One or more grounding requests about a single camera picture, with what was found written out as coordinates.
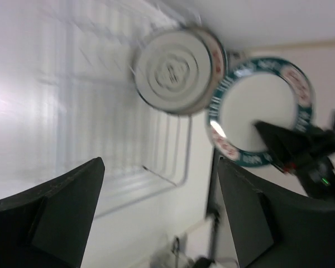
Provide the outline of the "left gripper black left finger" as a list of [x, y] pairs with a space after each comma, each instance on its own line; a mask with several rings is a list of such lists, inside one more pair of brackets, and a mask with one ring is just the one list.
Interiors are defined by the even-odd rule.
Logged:
[[104, 172], [97, 157], [0, 199], [0, 267], [81, 267]]

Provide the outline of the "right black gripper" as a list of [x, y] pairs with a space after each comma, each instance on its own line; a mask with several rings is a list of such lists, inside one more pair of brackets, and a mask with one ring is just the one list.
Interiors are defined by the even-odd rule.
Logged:
[[335, 154], [335, 132], [309, 125], [306, 131], [290, 130], [264, 121], [254, 127], [267, 147], [272, 165], [282, 173], [312, 179], [328, 177], [333, 170], [329, 157]]

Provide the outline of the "plate with green lettering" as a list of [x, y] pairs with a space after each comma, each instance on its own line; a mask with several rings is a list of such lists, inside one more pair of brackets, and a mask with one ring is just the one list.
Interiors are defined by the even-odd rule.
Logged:
[[290, 61], [259, 56], [239, 63], [214, 91], [207, 130], [214, 147], [235, 164], [257, 168], [272, 161], [255, 123], [306, 132], [313, 118], [314, 89]]

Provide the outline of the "plate with orange sunburst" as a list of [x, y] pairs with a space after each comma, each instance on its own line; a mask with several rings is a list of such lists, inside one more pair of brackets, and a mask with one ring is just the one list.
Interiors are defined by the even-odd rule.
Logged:
[[189, 116], [199, 113], [209, 105], [210, 99], [212, 98], [216, 87], [225, 76], [228, 61], [226, 51], [222, 43], [210, 29], [198, 25], [188, 25], [186, 28], [203, 39], [212, 56], [211, 81], [205, 91], [205, 94], [196, 104], [181, 112], [181, 114]]

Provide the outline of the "white plate with dark rim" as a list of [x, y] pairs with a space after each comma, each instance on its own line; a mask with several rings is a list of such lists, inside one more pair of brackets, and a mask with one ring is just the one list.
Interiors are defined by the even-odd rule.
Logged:
[[212, 80], [212, 56], [200, 35], [185, 28], [153, 33], [134, 55], [133, 79], [144, 102], [183, 114], [201, 101]]

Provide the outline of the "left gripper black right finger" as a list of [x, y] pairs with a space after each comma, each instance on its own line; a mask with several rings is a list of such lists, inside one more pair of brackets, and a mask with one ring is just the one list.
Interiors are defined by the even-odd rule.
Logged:
[[335, 267], [335, 203], [260, 178], [228, 159], [218, 179], [241, 267]]

